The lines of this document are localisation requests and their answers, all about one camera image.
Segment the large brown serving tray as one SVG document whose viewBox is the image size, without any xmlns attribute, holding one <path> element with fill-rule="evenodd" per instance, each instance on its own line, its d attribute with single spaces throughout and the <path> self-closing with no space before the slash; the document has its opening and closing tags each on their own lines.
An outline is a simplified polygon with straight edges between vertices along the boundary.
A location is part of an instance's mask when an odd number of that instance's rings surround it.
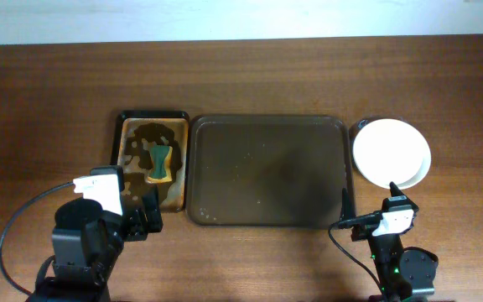
<svg viewBox="0 0 483 302">
<path fill-rule="evenodd" d="M 191 124 L 186 214 L 201 226 L 325 229 L 355 202 L 346 125 L 325 115 L 202 115 Z"/>
</svg>

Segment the small tray with soapy water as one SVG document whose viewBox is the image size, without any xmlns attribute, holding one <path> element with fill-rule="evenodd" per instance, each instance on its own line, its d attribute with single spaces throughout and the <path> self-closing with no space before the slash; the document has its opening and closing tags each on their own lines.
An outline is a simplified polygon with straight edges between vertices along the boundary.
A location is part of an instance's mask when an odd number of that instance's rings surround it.
<svg viewBox="0 0 483 302">
<path fill-rule="evenodd" d="M 136 205 L 156 186 L 162 212 L 184 209 L 189 125 L 189 115 L 184 111 L 132 110 L 117 117 L 111 163 L 123 169 L 122 198 L 125 205 Z M 147 182 L 153 167 L 149 151 L 154 145 L 173 148 L 170 164 L 173 179 L 170 182 Z"/>
</svg>

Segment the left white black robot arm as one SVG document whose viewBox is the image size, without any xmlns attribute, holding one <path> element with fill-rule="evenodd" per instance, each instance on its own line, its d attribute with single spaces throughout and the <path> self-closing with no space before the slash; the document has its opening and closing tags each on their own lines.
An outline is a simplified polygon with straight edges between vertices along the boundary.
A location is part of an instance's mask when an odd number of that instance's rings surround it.
<svg viewBox="0 0 483 302">
<path fill-rule="evenodd" d="M 54 254 L 41 265 L 29 302 L 110 302 L 108 279 L 124 243 L 162 231 L 155 185 L 136 205 L 122 205 L 122 167 L 94 168 L 71 184 L 80 197 L 55 213 Z"/>
</svg>

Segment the yellow green sponge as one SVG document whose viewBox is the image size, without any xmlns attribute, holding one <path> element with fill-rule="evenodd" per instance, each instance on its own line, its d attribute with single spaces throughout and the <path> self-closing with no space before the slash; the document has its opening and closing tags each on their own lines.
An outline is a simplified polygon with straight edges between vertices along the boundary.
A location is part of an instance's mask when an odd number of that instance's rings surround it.
<svg viewBox="0 0 483 302">
<path fill-rule="evenodd" d="M 173 148 L 168 145 L 154 145 L 149 153 L 153 167 L 148 173 L 147 182 L 150 184 L 170 182 L 173 179 L 170 168 Z"/>
</svg>

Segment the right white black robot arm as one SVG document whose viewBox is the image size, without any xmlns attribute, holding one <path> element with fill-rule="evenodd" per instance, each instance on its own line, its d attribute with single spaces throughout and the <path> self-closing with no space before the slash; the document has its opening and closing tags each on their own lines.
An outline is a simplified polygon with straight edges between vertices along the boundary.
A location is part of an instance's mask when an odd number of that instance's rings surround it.
<svg viewBox="0 0 483 302">
<path fill-rule="evenodd" d="M 404 247 L 401 236 L 413 228 L 418 206 L 395 183 L 382 208 L 370 214 L 345 216 L 329 229 L 350 229 L 353 242 L 368 242 L 375 272 L 368 274 L 380 293 L 370 301 L 426 301 L 435 292 L 439 259 L 420 247 Z"/>
</svg>

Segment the white plate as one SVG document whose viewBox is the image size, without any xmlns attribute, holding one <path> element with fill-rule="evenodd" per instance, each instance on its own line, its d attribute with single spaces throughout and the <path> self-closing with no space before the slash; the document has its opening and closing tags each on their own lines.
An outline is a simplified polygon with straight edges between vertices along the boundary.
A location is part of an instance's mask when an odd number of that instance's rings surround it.
<svg viewBox="0 0 483 302">
<path fill-rule="evenodd" d="M 402 119 L 361 119 L 349 135 L 353 164 L 376 186 L 388 189 L 394 183 L 405 190 L 418 185 L 430 171 L 432 154 L 427 139 Z"/>
</svg>

